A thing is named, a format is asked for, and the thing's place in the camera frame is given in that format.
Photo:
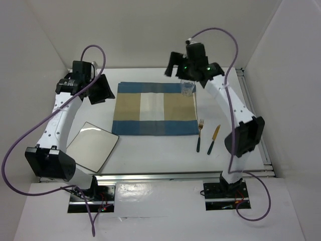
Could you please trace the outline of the square white plate dark rim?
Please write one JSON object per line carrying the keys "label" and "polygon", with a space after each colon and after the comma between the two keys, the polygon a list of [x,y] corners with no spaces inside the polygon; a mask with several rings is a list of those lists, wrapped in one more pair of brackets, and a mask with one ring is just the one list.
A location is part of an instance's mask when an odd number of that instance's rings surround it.
{"label": "square white plate dark rim", "polygon": [[105,164],[119,136],[86,122],[67,147],[76,164],[97,173]]}

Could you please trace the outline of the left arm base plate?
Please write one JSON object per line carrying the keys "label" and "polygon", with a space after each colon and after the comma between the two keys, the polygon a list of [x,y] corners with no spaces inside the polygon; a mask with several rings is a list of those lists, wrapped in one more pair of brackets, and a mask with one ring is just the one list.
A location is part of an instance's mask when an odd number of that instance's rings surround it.
{"label": "left arm base plate", "polygon": [[[96,193],[92,196],[88,196],[88,192],[84,192],[86,200],[89,206],[89,210],[92,213],[112,213],[114,212],[114,200],[115,200],[115,184],[100,185],[96,190]],[[68,213],[87,213],[86,204],[83,196],[79,190],[73,189],[70,192]]]}

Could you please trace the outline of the blue beige white cloth placemat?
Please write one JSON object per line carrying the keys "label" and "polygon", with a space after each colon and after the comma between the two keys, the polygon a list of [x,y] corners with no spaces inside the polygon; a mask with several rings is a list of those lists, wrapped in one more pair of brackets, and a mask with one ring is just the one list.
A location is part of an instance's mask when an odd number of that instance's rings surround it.
{"label": "blue beige white cloth placemat", "polygon": [[119,136],[197,135],[196,87],[183,93],[180,83],[118,84],[112,133]]}

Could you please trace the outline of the clear plastic cup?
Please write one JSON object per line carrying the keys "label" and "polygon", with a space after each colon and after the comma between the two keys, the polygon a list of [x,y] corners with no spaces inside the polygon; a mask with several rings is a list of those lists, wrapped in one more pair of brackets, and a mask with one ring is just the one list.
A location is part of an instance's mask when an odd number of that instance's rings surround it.
{"label": "clear plastic cup", "polygon": [[180,86],[181,86],[181,94],[185,97],[189,97],[193,94],[195,82],[189,81],[189,80],[181,80]]}

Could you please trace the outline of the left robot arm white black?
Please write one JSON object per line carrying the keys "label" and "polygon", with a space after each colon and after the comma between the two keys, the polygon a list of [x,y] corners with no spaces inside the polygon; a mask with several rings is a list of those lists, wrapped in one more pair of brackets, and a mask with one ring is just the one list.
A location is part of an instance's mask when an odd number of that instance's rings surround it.
{"label": "left robot arm white black", "polygon": [[72,72],[56,85],[53,110],[58,113],[50,118],[36,145],[25,151],[25,157],[37,177],[76,185],[87,200],[97,198],[98,182],[96,177],[77,168],[75,160],[67,154],[67,140],[84,98],[89,98],[91,104],[115,98],[105,74],[94,81],[96,76],[93,63],[73,61]]}

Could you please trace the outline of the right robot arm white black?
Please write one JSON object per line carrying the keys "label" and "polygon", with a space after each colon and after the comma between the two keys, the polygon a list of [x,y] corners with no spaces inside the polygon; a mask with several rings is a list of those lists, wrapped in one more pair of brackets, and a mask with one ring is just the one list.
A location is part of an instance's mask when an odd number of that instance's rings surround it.
{"label": "right robot arm white black", "polygon": [[256,117],[230,86],[230,72],[223,71],[216,62],[209,63],[204,44],[187,40],[184,54],[171,52],[165,76],[170,77],[174,67],[177,67],[177,78],[200,83],[216,100],[231,125],[231,133],[224,139],[231,159],[220,174],[217,188],[221,195],[229,197],[243,181],[245,163],[261,140],[265,121],[261,116]]}

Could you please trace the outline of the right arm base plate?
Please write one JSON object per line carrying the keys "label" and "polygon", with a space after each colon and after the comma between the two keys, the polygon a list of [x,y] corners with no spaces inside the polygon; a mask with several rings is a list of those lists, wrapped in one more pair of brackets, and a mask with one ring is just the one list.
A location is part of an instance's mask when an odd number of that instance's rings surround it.
{"label": "right arm base plate", "polygon": [[239,204],[239,209],[251,209],[247,185],[242,182],[236,190],[224,193],[219,183],[204,183],[200,195],[205,198],[207,211],[233,210]]}

